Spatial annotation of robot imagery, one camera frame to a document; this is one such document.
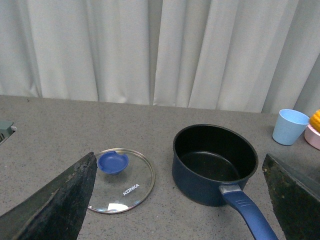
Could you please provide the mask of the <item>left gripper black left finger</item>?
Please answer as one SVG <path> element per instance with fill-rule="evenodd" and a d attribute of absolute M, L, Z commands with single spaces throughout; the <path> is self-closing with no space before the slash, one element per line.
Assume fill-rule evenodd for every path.
<path fill-rule="evenodd" d="M 75 240 L 92 196 L 97 159 L 89 152 L 1 215 L 2 240 Z"/>

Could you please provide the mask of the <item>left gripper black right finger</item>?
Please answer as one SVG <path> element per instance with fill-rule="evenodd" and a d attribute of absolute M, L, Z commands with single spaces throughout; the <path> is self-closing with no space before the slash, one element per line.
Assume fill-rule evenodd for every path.
<path fill-rule="evenodd" d="M 267 154 L 262 164 L 274 214 L 287 240 L 320 238 L 320 183 Z"/>

